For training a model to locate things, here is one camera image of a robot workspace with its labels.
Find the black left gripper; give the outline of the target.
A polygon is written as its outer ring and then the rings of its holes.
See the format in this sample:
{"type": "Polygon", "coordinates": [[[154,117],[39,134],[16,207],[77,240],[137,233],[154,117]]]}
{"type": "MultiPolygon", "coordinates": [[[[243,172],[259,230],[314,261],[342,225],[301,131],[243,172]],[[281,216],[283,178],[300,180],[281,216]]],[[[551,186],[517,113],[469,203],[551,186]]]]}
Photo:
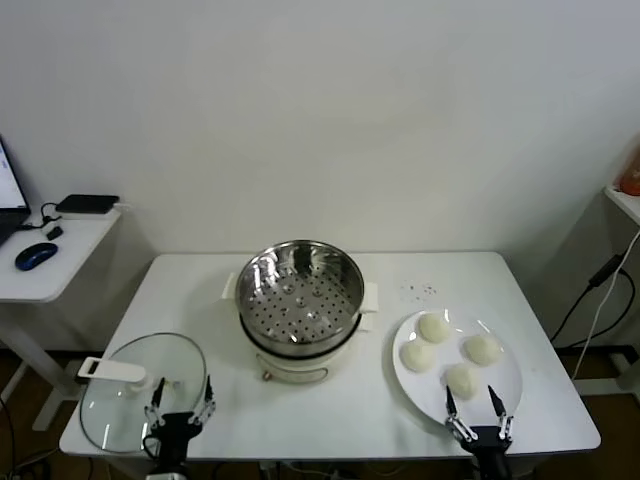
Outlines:
{"type": "Polygon", "coordinates": [[[162,377],[154,389],[151,403],[144,407],[145,417],[151,427],[148,440],[154,451],[148,456],[156,463],[184,463],[189,442],[199,435],[199,425],[204,426],[216,410],[216,400],[210,376],[206,377],[203,403],[199,411],[168,413],[161,417],[159,407],[162,400],[165,378],[162,377]]]}

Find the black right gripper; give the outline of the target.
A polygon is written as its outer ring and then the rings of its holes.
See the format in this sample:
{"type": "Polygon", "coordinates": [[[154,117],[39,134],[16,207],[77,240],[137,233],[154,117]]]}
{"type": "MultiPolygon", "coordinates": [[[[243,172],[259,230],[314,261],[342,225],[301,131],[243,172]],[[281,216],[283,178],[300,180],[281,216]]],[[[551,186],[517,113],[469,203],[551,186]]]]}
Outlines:
{"type": "Polygon", "coordinates": [[[507,414],[502,399],[491,385],[488,386],[488,391],[499,427],[474,427],[472,430],[467,426],[458,413],[449,386],[446,387],[445,426],[459,442],[462,442],[462,448],[475,458],[482,480],[511,480],[513,475],[506,451],[511,446],[513,417],[507,414]]]}

